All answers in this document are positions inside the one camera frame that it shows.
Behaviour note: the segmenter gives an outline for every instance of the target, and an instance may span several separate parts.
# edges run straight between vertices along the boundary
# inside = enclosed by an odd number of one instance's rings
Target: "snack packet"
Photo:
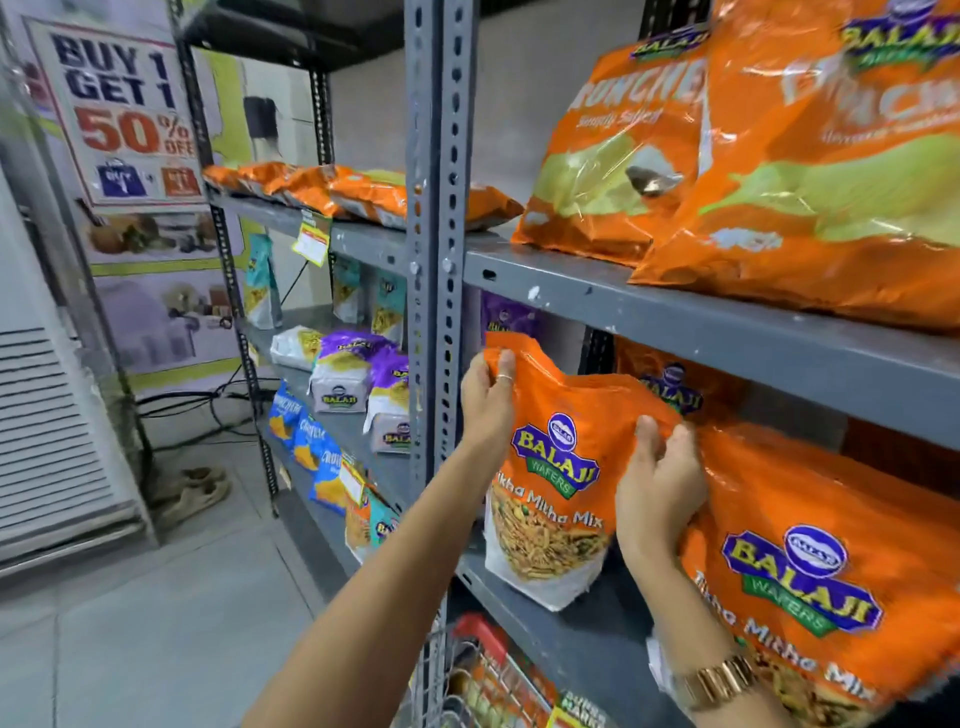
[[[407,185],[400,172],[372,169],[357,172],[337,165],[327,182],[330,199],[357,217],[385,228],[407,229]],[[466,230],[494,228],[513,220],[523,205],[495,187],[470,185]]]
[[[403,311],[407,305],[407,280],[380,271],[376,280],[376,310],[371,331],[399,346],[403,343]]]
[[[310,498],[343,516],[347,512],[347,491],[340,479],[340,459],[340,447],[327,432],[317,458]]]
[[[664,433],[680,416],[631,376],[569,376],[529,336],[491,331],[484,355],[516,353],[511,450],[487,494],[487,570],[552,612],[600,573],[614,496],[641,414]]]
[[[363,321],[363,289],[360,287],[360,262],[345,255],[328,253],[333,276],[333,315],[345,324]]]
[[[309,207],[324,217],[346,218],[346,211],[330,199],[326,184],[334,173],[332,165],[298,169],[280,190],[287,205]]]
[[[614,336],[616,370],[635,376],[685,419],[703,423],[730,417],[750,382],[703,364]]]
[[[697,175],[706,25],[603,56],[547,147],[515,243],[636,265]]]
[[[374,452],[410,451],[410,360],[390,347],[372,361],[372,389],[364,434],[373,428]]]
[[[255,328],[279,328],[280,292],[274,276],[274,242],[267,235],[254,233],[250,240],[250,260],[247,263],[247,286],[244,309],[247,321]]]
[[[285,180],[296,170],[294,165],[282,161],[259,161],[237,167],[237,177],[244,191],[269,200],[270,195],[264,191],[266,185],[277,179]]]
[[[853,728],[960,648],[960,503],[772,430],[706,427],[687,574],[804,728]]]
[[[536,339],[540,333],[540,314],[524,303],[481,291],[480,328],[484,331],[484,342],[487,331],[515,331]]]
[[[756,51],[785,69],[780,86],[738,44],[727,51],[728,76],[714,74],[722,59],[711,60],[711,121],[737,107],[753,131],[735,153],[714,149],[675,216],[676,234],[653,246],[631,281],[956,329],[960,55],[945,38],[960,1],[778,5],[811,23],[816,12],[820,33],[797,45],[779,42],[796,16],[752,23]],[[825,31],[828,42],[814,45]],[[779,104],[748,116],[762,85]]]
[[[291,395],[287,383],[281,381],[274,395],[274,403],[270,405],[267,422],[270,431],[291,452],[294,449],[294,432],[300,423],[302,412],[303,402]]]
[[[374,550],[387,540],[399,525],[396,513],[376,493],[370,492],[370,545]]]
[[[221,192],[243,192],[240,175],[231,167],[209,164],[204,167],[204,179]]]
[[[307,392],[317,412],[365,412],[371,359],[385,345],[382,336],[334,331],[320,342]]]
[[[274,334],[270,342],[270,358],[275,364],[313,371],[313,361],[320,350],[321,334],[312,328],[296,326]]]
[[[324,457],[327,437],[329,436],[323,426],[304,408],[294,432],[294,459],[308,471],[315,473]]]

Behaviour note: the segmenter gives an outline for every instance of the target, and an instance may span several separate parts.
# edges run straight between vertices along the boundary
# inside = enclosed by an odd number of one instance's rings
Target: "gray metal shelf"
[[[302,212],[296,207],[252,197],[230,197],[212,190],[207,192],[207,199],[211,205],[227,212],[294,237],[300,232],[300,223],[303,222]],[[334,221],[330,228],[330,250],[404,277],[410,275],[411,257],[407,253],[409,249],[404,231],[368,223]]]
[[[688,728],[647,667],[653,622],[626,568],[608,563],[589,592],[553,613],[490,574],[484,552],[477,532],[457,575],[558,688],[587,697],[619,726]]]
[[[284,311],[283,327],[267,331],[254,328],[246,321],[241,323],[243,332],[260,353],[263,362],[269,362],[277,375],[286,381],[290,391],[309,406],[306,385],[310,374],[300,369],[270,362],[270,344],[274,340],[274,334],[294,326],[315,328],[321,333],[350,327],[334,318],[330,306]],[[363,433],[365,418],[363,413],[322,412],[314,413],[313,417],[333,435],[333,439],[342,450],[359,458],[367,466],[377,489],[398,513],[409,508],[410,504],[417,499],[418,491],[414,488],[410,477],[410,457],[403,454],[373,452],[370,448],[370,435]]]
[[[630,269],[468,238],[464,282],[960,449],[960,342],[686,291],[629,285]]]
[[[288,530],[297,531],[299,538],[292,534],[294,544],[297,546],[300,555],[310,569],[310,574],[314,577],[314,581],[318,584],[326,584],[334,587],[332,590],[328,590],[332,591],[329,595],[329,597],[332,598],[339,588],[347,583],[347,579],[353,576],[360,568],[360,562],[357,561],[356,557],[347,547],[347,543],[344,541],[344,517],[310,499],[310,492],[313,490],[312,473],[302,468],[297,461],[294,460],[294,456],[287,451],[283,444],[270,432],[265,421],[258,426],[258,429],[260,430],[261,437],[270,445],[274,458],[276,458],[277,462],[279,462],[290,475],[291,489],[287,491],[287,493],[294,495],[297,499],[295,502],[284,503],[284,506],[287,507],[279,509],[280,517],[283,518],[284,524],[288,526]],[[305,522],[301,513],[295,513],[289,510],[293,508],[305,510],[309,516],[309,521]],[[320,532],[328,549],[320,549],[318,553],[316,548],[317,534],[305,530],[310,528]],[[303,542],[306,547],[301,548],[301,542]],[[331,573],[330,553],[336,557],[336,561],[339,562],[343,568],[343,572],[339,574],[341,577],[339,584],[336,582],[336,576],[338,574],[335,571]]]

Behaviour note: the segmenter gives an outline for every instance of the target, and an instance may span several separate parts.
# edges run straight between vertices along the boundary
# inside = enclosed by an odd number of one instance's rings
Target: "promotional poster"
[[[2,3],[132,387],[223,384],[240,360],[166,3]],[[243,62],[194,59],[214,157],[251,161]],[[227,219],[242,280],[263,229]]]

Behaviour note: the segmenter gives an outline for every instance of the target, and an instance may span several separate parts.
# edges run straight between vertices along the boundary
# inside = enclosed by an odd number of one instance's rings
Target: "wristwatch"
[[[756,682],[756,674],[746,658],[734,655],[717,667],[698,669],[673,680],[680,707],[697,713],[719,708],[746,692]]]

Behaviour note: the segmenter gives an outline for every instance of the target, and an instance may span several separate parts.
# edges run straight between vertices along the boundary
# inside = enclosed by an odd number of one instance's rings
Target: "hand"
[[[483,353],[474,356],[460,382],[460,404],[464,410],[463,442],[487,450],[499,466],[507,456],[514,429],[514,353],[503,350],[497,367],[496,381],[491,381]]]
[[[636,422],[636,444],[616,489],[616,537],[638,581],[649,567],[673,563],[677,542],[707,500],[707,481],[688,425],[677,425],[662,451],[653,418]]]

